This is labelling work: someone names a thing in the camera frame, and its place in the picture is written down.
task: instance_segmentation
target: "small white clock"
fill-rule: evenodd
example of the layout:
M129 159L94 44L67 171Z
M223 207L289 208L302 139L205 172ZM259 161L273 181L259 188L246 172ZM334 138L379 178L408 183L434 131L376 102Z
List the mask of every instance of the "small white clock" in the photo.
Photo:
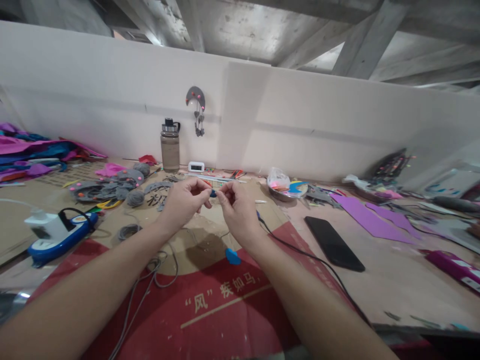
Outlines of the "small white clock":
M205 171L205 164L198 161L190 161L188 163L188 171L191 173L203 173Z

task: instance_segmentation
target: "magenta box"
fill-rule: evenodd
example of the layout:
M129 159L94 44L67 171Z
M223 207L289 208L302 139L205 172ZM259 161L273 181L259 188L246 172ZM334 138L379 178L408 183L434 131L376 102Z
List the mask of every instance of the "magenta box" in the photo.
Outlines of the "magenta box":
M480 270L448 251L432 251L426 259L480 296Z

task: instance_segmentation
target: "water bottle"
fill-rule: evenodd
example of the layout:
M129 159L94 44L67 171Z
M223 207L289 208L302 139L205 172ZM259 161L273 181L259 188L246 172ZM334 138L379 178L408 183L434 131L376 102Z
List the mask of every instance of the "water bottle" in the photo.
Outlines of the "water bottle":
M180 170L180 123L170 117L161 125L161 162L166 173L178 173Z

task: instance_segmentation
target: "black phone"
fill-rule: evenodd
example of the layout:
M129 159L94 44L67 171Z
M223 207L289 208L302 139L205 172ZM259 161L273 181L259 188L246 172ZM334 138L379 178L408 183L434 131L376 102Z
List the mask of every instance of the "black phone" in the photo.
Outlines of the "black phone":
M332 264L359 273L365 271L365 266L327 220L306 216L305 222Z

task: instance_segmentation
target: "concrete ceiling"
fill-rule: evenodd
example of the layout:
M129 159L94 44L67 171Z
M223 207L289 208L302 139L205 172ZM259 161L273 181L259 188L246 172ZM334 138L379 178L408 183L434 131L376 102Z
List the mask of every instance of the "concrete ceiling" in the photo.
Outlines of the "concrete ceiling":
M75 0L79 2L89 2L110 29L132 41L480 94L478 0ZM0 0L0 12L2 3L12 1Z

